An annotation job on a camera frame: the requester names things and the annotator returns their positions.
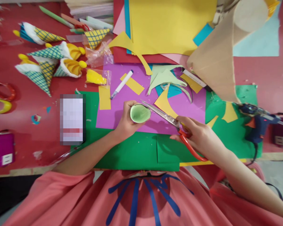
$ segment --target tan paper roll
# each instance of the tan paper roll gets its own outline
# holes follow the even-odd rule
[[[262,27],[268,9],[264,0],[241,0],[190,55],[188,68],[224,101],[240,103],[236,95],[233,46]]]

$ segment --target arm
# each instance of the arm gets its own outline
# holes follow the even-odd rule
[[[57,165],[53,171],[68,175],[88,173],[111,148],[132,136],[138,128],[144,125],[144,123],[134,123],[130,118],[130,109],[134,104],[137,102],[133,100],[124,103],[122,118],[114,131],[70,156]]]
[[[283,217],[283,201],[224,146],[209,126],[182,116],[178,116],[177,120],[190,130],[189,143],[224,171],[238,196]],[[178,135],[170,138],[181,142]]]

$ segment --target purple paper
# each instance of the purple paper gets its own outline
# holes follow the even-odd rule
[[[110,64],[105,65],[103,70],[112,71],[111,76],[111,94],[115,91],[120,84],[120,78],[133,70],[132,78],[142,85],[145,89],[140,95],[137,95],[132,89],[125,85],[116,97],[111,100],[111,110],[98,110],[97,112],[97,128],[115,129],[123,113],[124,101],[136,100],[141,103],[141,100],[146,101],[149,104],[154,104],[158,95],[155,89],[153,89],[150,95],[147,95],[151,76],[146,75],[145,69],[142,64]],[[205,101],[206,90],[202,89],[196,94],[193,91],[194,101],[191,104],[185,93],[168,98],[169,103],[173,110],[182,116],[187,116],[198,120],[199,122],[205,122]],[[176,128],[169,124],[166,120],[161,118],[156,113],[152,112],[150,120],[142,126],[139,132],[148,133],[160,133],[160,134],[177,134]]]

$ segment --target scissor blade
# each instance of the scissor blade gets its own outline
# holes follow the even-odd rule
[[[175,118],[173,118],[172,116],[167,115],[165,112],[163,112],[162,110],[158,109],[157,107],[148,104],[147,102],[141,100],[142,103],[144,105],[146,105],[150,110],[154,111],[156,114],[158,114],[159,116],[161,116],[162,118],[164,118],[165,120],[167,120],[169,123],[171,123],[173,126],[179,128],[180,127],[180,122],[177,121]]]

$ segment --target hand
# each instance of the hand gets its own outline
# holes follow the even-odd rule
[[[214,131],[207,125],[198,122],[195,119],[178,116],[176,118],[185,124],[192,136],[187,139],[197,152],[203,154],[208,160],[217,166],[223,165],[231,151],[228,150]],[[181,142],[179,135],[172,135],[170,139]]]
[[[136,132],[136,130],[138,130],[141,126],[145,124],[145,122],[135,123],[132,121],[130,117],[130,110],[131,107],[135,104],[138,104],[138,102],[136,102],[135,100],[124,102],[124,111],[122,118],[120,119],[119,124],[114,130],[119,142],[122,142],[125,139],[131,137]]]

